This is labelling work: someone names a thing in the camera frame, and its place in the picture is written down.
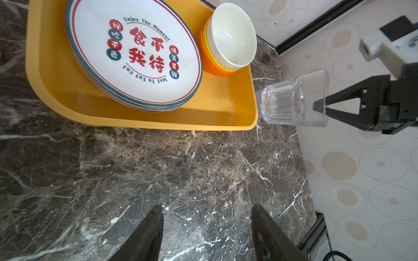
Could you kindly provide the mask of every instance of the plate logo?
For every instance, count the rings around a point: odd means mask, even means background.
[[[156,24],[144,18],[124,16],[119,20],[110,19],[109,25],[106,54],[113,61],[120,60],[121,68],[128,75],[149,84],[180,77],[178,48]]]

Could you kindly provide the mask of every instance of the teal circle with chinese character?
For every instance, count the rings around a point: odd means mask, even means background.
[[[116,39],[118,41],[122,40],[122,33],[116,29],[109,29],[109,36],[112,39]]]
[[[116,49],[113,49],[113,48],[107,49],[106,54],[110,59],[112,59],[114,61],[120,60],[120,57],[121,57],[120,52]]]
[[[173,79],[178,79],[178,77],[179,77],[180,75],[178,74],[178,71],[176,71],[176,70],[170,70],[170,76],[171,76]]]
[[[175,55],[174,53],[170,53],[170,60],[177,63],[178,62],[178,56]]]

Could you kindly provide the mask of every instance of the marble countertop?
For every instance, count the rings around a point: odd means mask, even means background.
[[[0,260],[106,260],[155,205],[160,260],[254,260],[261,204],[297,244],[315,223],[293,126],[245,132],[90,127],[51,111],[25,75],[27,1],[0,1]],[[255,90],[281,81],[258,40]]]

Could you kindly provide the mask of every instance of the red circle with chinese character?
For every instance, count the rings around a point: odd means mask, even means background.
[[[110,38],[109,40],[107,40],[107,45],[110,48],[116,49],[118,51],[120,51],[120,49],[122,49],[122,44],[116,39],[111,39]]]
[[[109,24],[112,29],[116,29],[119,32],[123,31],[123,25],[118,20],[112,19],[110,20]]]
[[[176,62],[170,62],[170,68],[178,71],[178,64]]]
[[[178,49],[175,46],[170,46],[170,52],[174,53],[175,55],[178,54]]]

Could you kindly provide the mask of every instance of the white tiled wall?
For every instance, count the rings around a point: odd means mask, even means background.
[[[329,94],[373,75],[359,40],[406,15],[418,21],[414,0],[366,0],[280,55],[285,79],[326,68]],[[345,101],[334,108],[358,111]],[[325,213],[333,250],[354,261],[418,261],[418,128],[396,135],[364,132],[334,119],[326,128],[297,128],[315,209]]]
[[[214,6],[230,2],[250,17],[258,36],[278,46],[341,0],[207,0]]]

